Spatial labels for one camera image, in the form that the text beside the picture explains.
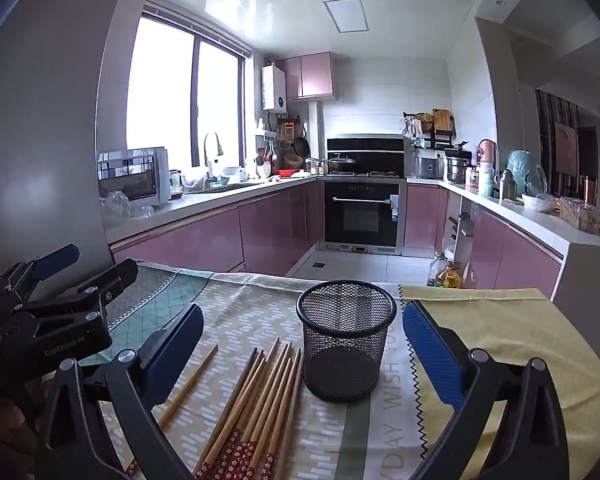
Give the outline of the kitchen faucet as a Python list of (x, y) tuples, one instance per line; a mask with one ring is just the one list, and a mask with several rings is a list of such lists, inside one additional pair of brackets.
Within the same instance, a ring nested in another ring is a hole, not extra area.
[(204, 136), (202, 149), (204, 150), (204, 166), (207, 168), (207, 177), (209, 180), (213, 180), (215, 178), (214, 165), (224, 155), (219, 135), (216, 132), (207, 133)]

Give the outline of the yellow table cloth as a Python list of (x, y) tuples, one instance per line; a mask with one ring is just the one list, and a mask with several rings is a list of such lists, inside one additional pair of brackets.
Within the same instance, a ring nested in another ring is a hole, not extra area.
[(584, 479), (600, 460), (600, 359), (581, 334), (536, 289), (445, 289), (402, 285), (401, 299), (420, 301), (469, 349), (517, 365), (548, 365), (566, 426), (570, 477)]

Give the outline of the white microwave oven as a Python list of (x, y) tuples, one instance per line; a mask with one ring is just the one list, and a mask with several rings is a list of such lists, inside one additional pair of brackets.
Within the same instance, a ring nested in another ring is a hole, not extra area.
[(168, 151), (163, 146), (101, 152), (96, 172), (100, 198), (121, 192), (130, 202), (153, 207), (171, 199)]

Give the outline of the patterned table cloth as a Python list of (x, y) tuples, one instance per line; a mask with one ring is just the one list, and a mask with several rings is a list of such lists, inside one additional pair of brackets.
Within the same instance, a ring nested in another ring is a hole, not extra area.
[(406, 479), (427, 452), (415, 355), (402, 324), (317, 341), (296, 312), (310, 283), (143, 263), (108, 304), (110, 348), (140, 346), (189, 306), (204, 327), (154, 411), (192, 479)]

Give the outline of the yellow oil bottle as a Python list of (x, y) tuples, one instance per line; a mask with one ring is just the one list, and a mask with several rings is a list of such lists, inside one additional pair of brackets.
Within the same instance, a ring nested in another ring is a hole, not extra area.
[(442, 288), (461, 288), (463, 280), (460, 264), (455, 261), (448, 262), (436, 275), (436, 284)]

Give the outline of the black mesh utensil holder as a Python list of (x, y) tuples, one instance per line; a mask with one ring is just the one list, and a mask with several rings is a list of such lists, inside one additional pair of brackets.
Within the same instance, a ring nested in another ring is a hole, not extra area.
[(302, 324), (306, 388), (332, 403), (368, 396), (378, 384), (397, 310), (385, 289), (367, 282), (328, 281), (302, 292), (296, 312)]

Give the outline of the teal covered appliance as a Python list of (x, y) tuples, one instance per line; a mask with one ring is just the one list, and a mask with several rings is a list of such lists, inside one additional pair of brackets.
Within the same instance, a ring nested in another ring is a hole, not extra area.
[(547, 180), (543, 168), (528, 151), (511, 151), (506, 168), (516, 182), (517, 194), (531, 197), (547, 193)]

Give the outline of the black wok on stove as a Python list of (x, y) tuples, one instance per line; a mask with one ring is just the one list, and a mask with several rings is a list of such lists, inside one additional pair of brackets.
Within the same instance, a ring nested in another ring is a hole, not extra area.
[(327, 161), (328, 171), (332, 174), (355, 174), (358, 162), (346, 156), (335, 156)]

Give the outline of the white water heater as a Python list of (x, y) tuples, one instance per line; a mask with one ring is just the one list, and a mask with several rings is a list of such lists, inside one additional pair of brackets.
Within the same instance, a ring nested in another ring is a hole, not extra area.
[(287, 113), (286, 76), (271, 64), (261, 70), (262, 108), (274, 114)]

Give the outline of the black built-in oven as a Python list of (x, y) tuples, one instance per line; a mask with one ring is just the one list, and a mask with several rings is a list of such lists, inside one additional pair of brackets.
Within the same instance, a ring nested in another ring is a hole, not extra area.
[(396, 247), (400, 185), (327, 181), (324, 199), (327, 243)]

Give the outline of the steel pot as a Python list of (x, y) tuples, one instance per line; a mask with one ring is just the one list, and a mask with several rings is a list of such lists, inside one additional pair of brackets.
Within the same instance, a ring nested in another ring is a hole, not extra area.
[(471, 167), (471, 160), (466, 157), (448, 156), (446, 162), (446, 180), (453, 184), (465, 185), (466, 170)]

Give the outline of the pink thermos jug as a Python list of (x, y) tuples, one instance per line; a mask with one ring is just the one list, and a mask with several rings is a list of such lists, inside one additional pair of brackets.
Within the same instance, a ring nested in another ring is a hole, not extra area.
[(483, 139), (478, 144), (478, 164), (494, 166), (496, 159), (496, 143), (490, 139)]

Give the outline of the pink upper cabinet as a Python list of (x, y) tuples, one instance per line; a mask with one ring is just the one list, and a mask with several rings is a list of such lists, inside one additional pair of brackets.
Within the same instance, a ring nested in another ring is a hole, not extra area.
[(312, 53), (276, 60), (286, 78), (289, 101), (325, 101), (336, 99), (332, 54)]

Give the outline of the black range hood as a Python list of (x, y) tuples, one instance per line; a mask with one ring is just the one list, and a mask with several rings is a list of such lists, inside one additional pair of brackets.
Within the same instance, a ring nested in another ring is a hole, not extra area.
[(358, 162), (355, 174), (388, 174), (403, 178), (405, 145), (403, 136), (340, 136), (327, 143), (327, 160), (346, 156)]

